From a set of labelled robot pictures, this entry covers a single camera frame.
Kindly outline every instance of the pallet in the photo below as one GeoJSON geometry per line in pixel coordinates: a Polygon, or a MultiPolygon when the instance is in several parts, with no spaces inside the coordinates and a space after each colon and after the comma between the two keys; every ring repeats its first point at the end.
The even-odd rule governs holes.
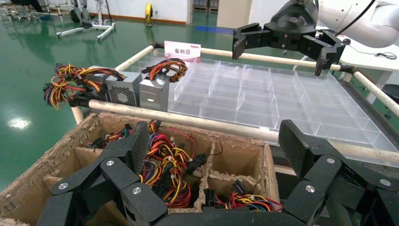
{"type": "Polygon", "coordinates": [[[208,12],[208,7],[193,7],[192,9],[195,11],[208,12]]]}

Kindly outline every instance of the clear plastic tray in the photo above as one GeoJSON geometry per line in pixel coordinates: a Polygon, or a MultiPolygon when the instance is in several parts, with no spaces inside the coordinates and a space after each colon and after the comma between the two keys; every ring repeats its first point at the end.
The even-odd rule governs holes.
{"type": "MultiPolygon", "coordinates": [[[[146,56],[138,65],[143,68],[163,59],[146,56]]],[[[273,131],[279,130],[282,120],[291,119],[308,135],[398,151],[330,73],[316,77],[209,59],[188,64],[187,74],[171,84],[169,112],[273,131]]]]}

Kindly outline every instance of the silver power supply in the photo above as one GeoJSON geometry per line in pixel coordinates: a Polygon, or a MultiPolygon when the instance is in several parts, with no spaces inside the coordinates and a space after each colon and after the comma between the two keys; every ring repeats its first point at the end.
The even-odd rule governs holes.
{"type": "Polygon", "coordinates": [[[121,72],[121,74],[126,76],[123,81],[118,81],[113,76],[105,80],[110,101],[116,104],[139,107],[139,86],[143,80],[141,74],[135,72],[121,72]]]}
{"type": "Polygon", "coordinates": [[[169,96],[169,76],[158,76],[151,81],[140,83],[140,107],[167,112],[169,96]]]}

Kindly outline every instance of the green epoxy floor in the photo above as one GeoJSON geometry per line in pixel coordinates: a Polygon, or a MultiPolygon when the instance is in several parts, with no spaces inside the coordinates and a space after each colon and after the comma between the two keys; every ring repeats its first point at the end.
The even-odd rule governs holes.
{"type": "MultiPolygon", "coordinates": [[[[155,24],[145,28],[141,22],[118,21],[116,33],[98,43],[96,31],[58,39],[56,32],[71,29],[54,17],[53,21],[28,24],[0,21],[0,191],[35,163],[66,132],[76,126],[68,106],[59,111],[46,106],[43,84],[54,74],[56,63],[80,67],[100,65],[116,67],[153,40],[181,41],[201,44],[204,48],[231,50],[232,36],[202,32],[196,25],[215,26],[217,14],[194,12],[193,25],[155,24]]],[[[300,59],[302,54],[271,48],[252,49],[248,53],[300,59]]],[[[204,55],[204,58],[231,61],[226,57],[204,55]]],[[[237,63],[263,65],[284,69],[292,66],[238,60],[237,63]]],[[[376,106],[385,113],[381,103],[376,106]]],[[[399,125],[398,119],[391,120],[399,125]]]]}

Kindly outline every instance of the white label card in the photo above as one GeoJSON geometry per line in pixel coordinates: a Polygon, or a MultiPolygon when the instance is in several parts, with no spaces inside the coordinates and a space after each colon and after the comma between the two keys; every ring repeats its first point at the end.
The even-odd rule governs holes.
{"type": "Polygon", "coordinates": [[[185,42],[165,41],[166,56],[198,58],[201,56],[201,45],[185,42]]]}

